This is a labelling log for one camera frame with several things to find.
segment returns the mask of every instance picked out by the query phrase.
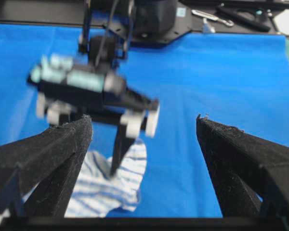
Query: blue cloth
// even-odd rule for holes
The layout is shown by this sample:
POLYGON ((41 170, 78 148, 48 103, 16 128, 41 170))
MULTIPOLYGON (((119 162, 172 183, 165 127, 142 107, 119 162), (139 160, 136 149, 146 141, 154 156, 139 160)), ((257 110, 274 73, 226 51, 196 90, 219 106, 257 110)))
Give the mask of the blue cloth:
MULTIPOLYGON (((77 54, 79 28, 0 25, 0 145, 42 132, 25 79, 42 54, 77 54)), ((189 34, 162 49, 132 48, 128 84, 160 99, 147 147, 142 201, 109 216, 220 217, 196 139, 196 116, 289 146, 289 62, 283 36, 189 34)), ((109 157, 116 130, 94 125, 91 148, 109 157)))

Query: teal component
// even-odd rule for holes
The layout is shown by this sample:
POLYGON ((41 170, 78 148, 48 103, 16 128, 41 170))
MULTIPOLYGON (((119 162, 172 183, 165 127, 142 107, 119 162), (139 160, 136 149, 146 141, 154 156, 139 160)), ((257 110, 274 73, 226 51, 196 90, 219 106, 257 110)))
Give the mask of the teal component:
POLYGON ((42 56, 41 65, 42 65, 41 78, 45 81, 51 83, 61 83, 66 76, 64 70, 56 70, 51 68, 46 56, 42 56))
POLYGON ((73 58, 72 57, 61 57, 53 54, 51 56, 50 65, 54 68, 62 68, 66 71, 72 70, 73 58))
POLYGON ((40 78, 41 78, 41 69, 39 66, 35 66, 31 73, 30 73, 30 76, 31 76, 31 80, 35 83, 38 83, 40 82, 40 78))
POLYGON ((67 75, 67 84, 85 90, 102 92, 104 87, 104 76, 80 70, 72 70, 67 75))

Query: blue and white striped fabric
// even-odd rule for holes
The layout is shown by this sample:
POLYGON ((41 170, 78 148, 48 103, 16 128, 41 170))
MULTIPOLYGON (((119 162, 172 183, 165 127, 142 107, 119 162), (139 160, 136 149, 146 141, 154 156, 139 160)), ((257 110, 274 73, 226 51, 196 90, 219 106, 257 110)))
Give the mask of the blue and white striped fabric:
POLYGON ((98 152, 87 152, 66 217, 105 217, 114 208, 136 209, 146 168, 145 144, 137 140, 130 147, 112 178, 109 177, 111 160, 98 152))

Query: metal tool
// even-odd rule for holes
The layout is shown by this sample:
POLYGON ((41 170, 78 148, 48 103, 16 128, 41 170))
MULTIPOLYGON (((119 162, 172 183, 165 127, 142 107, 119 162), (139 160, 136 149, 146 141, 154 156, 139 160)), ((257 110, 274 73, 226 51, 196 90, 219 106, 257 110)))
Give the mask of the metal tool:
POLYGON ((233 21, 221 19, 221 18, 219 18, 219 17, 217 17, 217 16, 215 16, 213 14, 210 14, 210 13, 206 13, 206 12, 198 11, 198 10, 192 10, 192 14, 200 16, 200 17, 203 17, 203 18, 210 19, 210 20, 215 21, 215 22, 223 23, 223 24, 225 24, 228 27, 234 26, 234 22, 233 21))

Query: cable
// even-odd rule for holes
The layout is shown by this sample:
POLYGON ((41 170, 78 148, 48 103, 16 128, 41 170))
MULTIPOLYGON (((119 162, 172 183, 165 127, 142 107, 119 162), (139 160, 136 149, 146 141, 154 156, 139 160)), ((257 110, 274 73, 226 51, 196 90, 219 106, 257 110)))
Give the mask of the cable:
POLYGON ((107 22, 107 27, 106 27, 104 36, 103 36, 103 38, 102 38, 102 41, 101 41, 100 48, 99 48, 99 50, 98 50, 97 56, 96 56, 96 58, 95 58, 95 67, 97 67, 98 64, 99 64, 99 62, 100 62, 101 53, 102 53, 102 50, 103 50, 103 48, 104 48, 105 40, 106 40, 106 38, 107 38, 107 35, 108 35, 108 32, 109 32, 109 28, 110 28, 110 25, 111 25, 111 23, 112 23, 112 19, 113 19, 113 17, 114 17, 115 10, 116 10, 116 7, 117 7, 117 4, 118 4, 118 3, 119 3, 119 0, 114 0, 114 2, 113 2, 113 4, 112 4, 110 16, 109 16, 109 19, 108 19, 108 22, 107 22))

